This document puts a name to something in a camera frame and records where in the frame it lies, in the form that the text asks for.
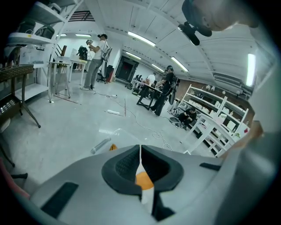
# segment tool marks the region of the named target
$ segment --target door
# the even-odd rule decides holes
[[[125,80],[125,81],[129,81],[129,76],[130,76],[132,68],[133,68],[133,65],[131,65],[127,62],[123,62],[122,67],[117,75],[117,78]]]

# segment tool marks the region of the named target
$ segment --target orange object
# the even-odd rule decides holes
[[[113,151],[113,150],[116,150],[116,149],[118,149],[117,146],[115,144],[112,144],[109,150]]]
[[[151,179],[149,178],[147,172],[141,172],[136,175],[137,182],[136,184],[141,186],[142,190],[148,190],[150,188],[154,187],[154,184],[152,183]]]

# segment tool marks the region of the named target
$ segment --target gray pants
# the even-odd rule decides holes
[[[102,65],[101,59],[92,59],[89,71],[86,75],[84,88],[90,88],[90,84],[94,87],[97,79],[98,68]]]

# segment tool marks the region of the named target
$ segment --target cap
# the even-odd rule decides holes
[[[200,18],[199,10],[193,6],[193,2],[194,0],[185,0],[181,8],[187,23],[193,25],[202,35],[210,37],[212,31],[201,23],[202,18]]]
[[[104,33],[103,33],[103,34],[99,34],[99,35],[98,35],[98,37],[99,37],[99,38],[101,38],[101,37],[105,37],[105,39],[107,39],[107,35],[106,35],[106,34],[104,34]]]
[[[166,70],[168,70],[168,69],[174,71],[174,68],[173,68],[171,65],[167,66],[167,69],[166,69]]]

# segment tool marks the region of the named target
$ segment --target black rubber pad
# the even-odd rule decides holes
[[[71,182],[64,183],[41,209],[48,215],[57,218],[77,188],[77,184]]]

